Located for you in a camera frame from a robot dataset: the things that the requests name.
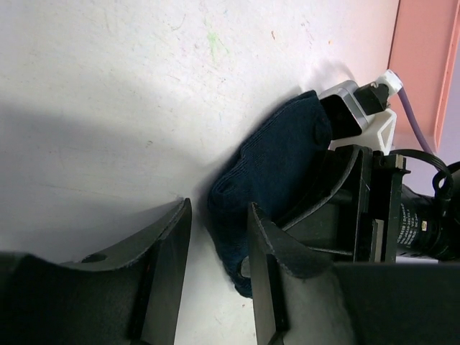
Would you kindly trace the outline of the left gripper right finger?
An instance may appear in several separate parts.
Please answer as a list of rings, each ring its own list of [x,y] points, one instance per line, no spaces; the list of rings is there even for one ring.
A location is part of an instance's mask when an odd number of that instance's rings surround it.
[[[259,344],[457,344],[459,266],[332,262],[248,207]]]

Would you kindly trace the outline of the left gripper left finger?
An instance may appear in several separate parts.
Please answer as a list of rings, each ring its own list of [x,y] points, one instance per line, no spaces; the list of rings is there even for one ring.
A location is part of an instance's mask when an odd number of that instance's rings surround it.
[[[1,253],[3,344],[172,344],[192,207],[79,262]]]

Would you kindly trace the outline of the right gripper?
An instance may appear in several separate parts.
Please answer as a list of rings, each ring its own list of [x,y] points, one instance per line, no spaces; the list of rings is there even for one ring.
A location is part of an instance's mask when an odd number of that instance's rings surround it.
[[[385,156],[349,145],[318,153],[306,176],[307,186],[285,215],[275,221],[308,249],[336,261],[368,261],[372,253],[372,220],[384,222],[383,252],[459,261],[459,163],[446,165],[420,150],[393,150]],[[403,185],[414,158],[437,169],[433,196]]]

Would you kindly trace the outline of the dark navy ankle sock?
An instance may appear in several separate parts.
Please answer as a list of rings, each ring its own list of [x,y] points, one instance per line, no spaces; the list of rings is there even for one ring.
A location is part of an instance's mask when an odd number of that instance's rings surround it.
[[[236,291],[252,297],[241,275],[248,256],[247,208],[255,202],[271,219],[284,216],[302,195],[316,154],[328,149],[331,124],[315,91],[276,109],[239,147],[207,197],[209,231]]]

